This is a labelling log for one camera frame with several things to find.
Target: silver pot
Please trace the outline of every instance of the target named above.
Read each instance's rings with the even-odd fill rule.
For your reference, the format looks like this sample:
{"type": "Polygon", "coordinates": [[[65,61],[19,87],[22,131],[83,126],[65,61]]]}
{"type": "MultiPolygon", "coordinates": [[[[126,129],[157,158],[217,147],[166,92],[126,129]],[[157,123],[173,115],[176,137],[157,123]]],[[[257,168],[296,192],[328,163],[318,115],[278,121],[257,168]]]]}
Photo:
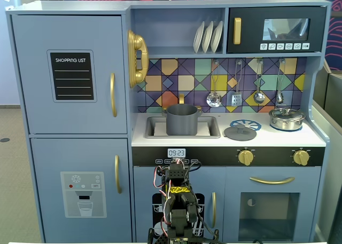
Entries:
{"type": "Polygon", "coordinates": [[[283,131],[300,130],[305,114],[290,108],[275,108],[269,112],[271,127],[283,131]]]}
{"type": "Polygon", "coordinates": [[[195,136],[201,109],[190,104],[175,104],[163,111],[169,136],[195,136]]]}

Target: digital clock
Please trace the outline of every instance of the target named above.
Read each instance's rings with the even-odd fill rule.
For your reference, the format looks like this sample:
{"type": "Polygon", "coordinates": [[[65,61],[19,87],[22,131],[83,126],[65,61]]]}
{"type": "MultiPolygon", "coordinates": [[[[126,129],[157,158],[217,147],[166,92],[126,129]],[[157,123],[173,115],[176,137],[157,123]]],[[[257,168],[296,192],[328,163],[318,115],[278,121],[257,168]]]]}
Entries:
{"type": "Polygon", "coordinates": [[[167,149],[167,157],[185,158],[185,149],[167,149]]]}

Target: oven handle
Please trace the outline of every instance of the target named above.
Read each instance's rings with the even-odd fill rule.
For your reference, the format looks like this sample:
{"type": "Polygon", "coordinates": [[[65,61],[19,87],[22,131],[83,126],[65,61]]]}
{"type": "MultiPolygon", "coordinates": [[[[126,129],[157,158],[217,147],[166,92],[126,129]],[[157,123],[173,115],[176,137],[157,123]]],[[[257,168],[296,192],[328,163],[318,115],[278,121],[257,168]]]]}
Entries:
{"type": "Polygon", "coordinates": [[[263,180],[263,179],[260,179],[258,177],[252,176],[252,177],[250,177],[250,180],[257,182],[257,183],[260,183],[260,184],[288,184],[288,183],[294,181],[294,177],[289,177],[287,179],[280,180],[280,181],[267,181],[267,180],[263,180]]]}

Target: microwave buttons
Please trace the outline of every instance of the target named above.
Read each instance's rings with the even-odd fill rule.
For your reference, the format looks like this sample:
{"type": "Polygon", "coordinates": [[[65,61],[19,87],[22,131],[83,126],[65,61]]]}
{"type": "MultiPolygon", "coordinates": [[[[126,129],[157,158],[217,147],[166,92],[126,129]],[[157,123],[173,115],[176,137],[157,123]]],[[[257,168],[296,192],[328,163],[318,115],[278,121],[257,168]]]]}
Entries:
{"type": "Polygon", "coordinates": [[[277,50],[284,50],[284,43],[277,44],[277,50]]]}
{"type": "Polygon", "coordinates": [[[293,45],[293,49],[295,49],[295,50],[300,50],[300,49],[301,49],[301,43],[295,43],[295,44],[293,45]]]}
{"type": "Polygon", "coordinates": [[[293,43],[286,43],[285,44],[285,50],[292,50],[293,48],[293,43]]]}
{"type": "Polygon", "coordinates": [[[261,43],[260,50],[267,50],[267,43],[261,43]]]}
{"type": "Polygon", "coordinates": [[[268,50],[276,50],[276,43],[269,43],[268,50]]]}
{"type": "Polygon", "coordinates": [[[310,47],[310,43],[303,43],[302,49],[308,50],[310,47]]]}

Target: oven window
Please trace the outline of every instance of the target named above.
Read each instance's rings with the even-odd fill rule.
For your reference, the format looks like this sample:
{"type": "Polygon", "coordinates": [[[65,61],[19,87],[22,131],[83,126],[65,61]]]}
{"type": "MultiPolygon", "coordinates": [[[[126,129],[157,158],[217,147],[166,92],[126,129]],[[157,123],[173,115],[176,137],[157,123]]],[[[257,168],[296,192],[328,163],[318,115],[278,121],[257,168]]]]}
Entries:
{"type": "Polygon", "coordinates": [[[241,193],[239,241],[291,242],[299,193],[241,193]]]}
{"type": "Polygon", "coordinates": [[[307,40],[309,19],[265,19],[262,40],[307,40]]]}

